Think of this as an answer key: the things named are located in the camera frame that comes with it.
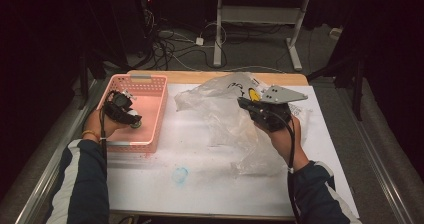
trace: crumpled transparent plastic bag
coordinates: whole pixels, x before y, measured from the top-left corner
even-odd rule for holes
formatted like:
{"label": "crumpled transparent plastic bag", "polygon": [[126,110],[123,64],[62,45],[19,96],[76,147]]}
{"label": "crumpled transparent plastic bag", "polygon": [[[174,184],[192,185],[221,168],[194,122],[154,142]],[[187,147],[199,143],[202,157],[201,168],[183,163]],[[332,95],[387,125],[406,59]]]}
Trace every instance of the crumpled transparent plastic bag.
{"label": "crumpled transparent plastic bag", "polygon": [[[268,88],[251,73],[236,72],[180,92],[175,96],[175,102],[177,111],[194,110],[201,114],[211,132],[209,145],[237,146],[245,151],[242,160],[231,163],[234,173],[274,175],[282,171],[283,158],[272,146],[268,135],[253,124],[249,113],[237,102],[238,97],[255,98],[252,95],[260,96]],[[290,103],[289,106],[299,118],[302,137],[305,137],[310,110]]]}

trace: pink plastic basket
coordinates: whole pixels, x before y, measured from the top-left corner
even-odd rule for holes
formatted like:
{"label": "pink plastic basket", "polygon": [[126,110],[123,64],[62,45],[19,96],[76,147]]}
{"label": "pink plastic basket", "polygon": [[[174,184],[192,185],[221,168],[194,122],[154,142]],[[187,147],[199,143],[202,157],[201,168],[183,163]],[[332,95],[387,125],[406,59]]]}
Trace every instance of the pink plastic basket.
{"label": "pink plastic basket", "polygon": [[127,90],[136,100],[132,100],[132,109],[141,118],[141,127],[127,127],[116,130],[107,138],[109,152],[156,152],[158,138],[168,97],[167,77],[160,75],[117,74],[112,76],[100,100],[100,109],[105,98],[112,90]]}

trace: blue stain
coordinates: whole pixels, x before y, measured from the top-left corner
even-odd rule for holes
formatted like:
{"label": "blue stain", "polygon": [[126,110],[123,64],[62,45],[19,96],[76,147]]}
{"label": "blue stain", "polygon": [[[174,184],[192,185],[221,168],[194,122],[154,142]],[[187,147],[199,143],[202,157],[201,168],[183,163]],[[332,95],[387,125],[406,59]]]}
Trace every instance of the blue stain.
{"label": "blue stain", "polygon": [[172,180],[174,180],[177,184],[184,184],[185,179],[188,176],[188,171],[184,167],[179,167],[175,169],[175,171],[172,173]]}

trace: table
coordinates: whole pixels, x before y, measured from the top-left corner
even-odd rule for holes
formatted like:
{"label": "table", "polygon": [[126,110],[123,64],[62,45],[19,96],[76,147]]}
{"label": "table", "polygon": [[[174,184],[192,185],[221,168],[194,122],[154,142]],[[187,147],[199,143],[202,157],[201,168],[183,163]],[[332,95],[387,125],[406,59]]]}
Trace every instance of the table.
{"label": "table", "polygon": [[296,41],[302,27],[306,8],[309,0],[303,0],[300,8],[275,8],[254,6],[224,6],[222,0],[218,0],[216,17],[216,38],[213,65],[221,66],[222,53],[222,22],[249,22],[271,24],[295,24],[293,36],[286,39],[286,45],[296,71],[302,70],[299,55],[296,50]]}
{"label": "table", "polygon": [[[110,153],[110,208],[118,213],[214,218],[293,220],[286,174],[234,175],[229,163],[241,157],[231,147],[208,147],[209,131],[196,112],[176,112],[173,97],[225,72],[132,71],[161,74],[168,79],[168,102],[154,154]],[[313,110],[304,149],[324,160],[335,174],[336,188],[358,216],[349,186],[331,142],[313,88],[300,74],[255,73],[267,84],[290,86],[308,100],[296,105]]]}

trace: sleeve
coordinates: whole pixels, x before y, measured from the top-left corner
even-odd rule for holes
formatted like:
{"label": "sleeve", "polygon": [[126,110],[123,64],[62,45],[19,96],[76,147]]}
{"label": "sleeve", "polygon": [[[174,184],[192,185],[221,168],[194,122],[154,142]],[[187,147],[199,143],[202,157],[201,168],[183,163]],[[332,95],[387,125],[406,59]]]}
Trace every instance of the sleeve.
{"label": "sleeve", "polygon": [[300,219],[307,223],[361,223],[336,193],[332,171],[310,161],[294,173],[294,196]]}
{"label": "sleeve", "polygon": [[75,140],[62,153],[46,223],[108,223],[107,167],[101,147]]}

